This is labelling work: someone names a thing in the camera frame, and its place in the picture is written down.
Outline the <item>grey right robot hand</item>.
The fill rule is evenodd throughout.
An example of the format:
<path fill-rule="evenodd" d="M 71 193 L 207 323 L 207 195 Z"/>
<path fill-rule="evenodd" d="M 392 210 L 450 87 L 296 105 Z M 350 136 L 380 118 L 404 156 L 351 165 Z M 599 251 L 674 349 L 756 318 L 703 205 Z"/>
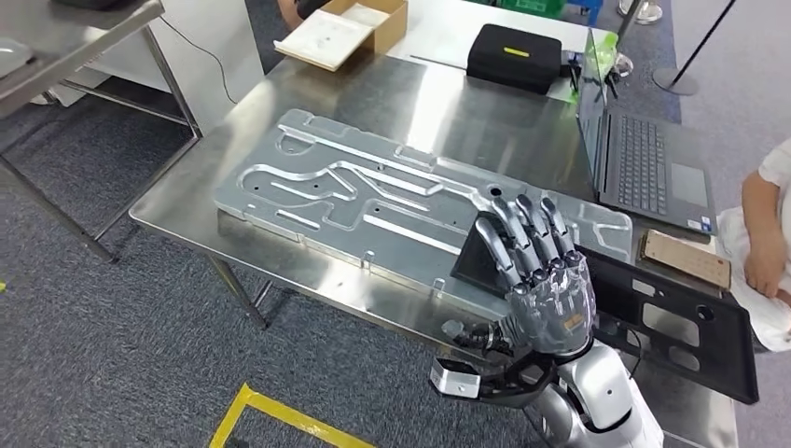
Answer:
<path fill-rule="evenodd" d="M 589 345 L 596 313 L 590 271 L 551 199 L 493 198 L 451 274 L 509 307 L 485 325 L 446 321 L 441 329 L 457 345 L 506 355 L 527 347 L 555 357 L 573 357 Z"/>

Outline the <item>person's hand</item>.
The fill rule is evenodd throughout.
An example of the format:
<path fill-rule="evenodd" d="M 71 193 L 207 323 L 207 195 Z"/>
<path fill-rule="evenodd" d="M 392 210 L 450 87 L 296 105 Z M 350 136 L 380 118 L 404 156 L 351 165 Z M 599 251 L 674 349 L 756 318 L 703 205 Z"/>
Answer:
<path fill-rule="evenodd" d="M 775 299 L 787 261 L 787 246 L 781 234 L 763 234 L 750 242 L 744 264 L 747 284 L 767 298 Z"/>

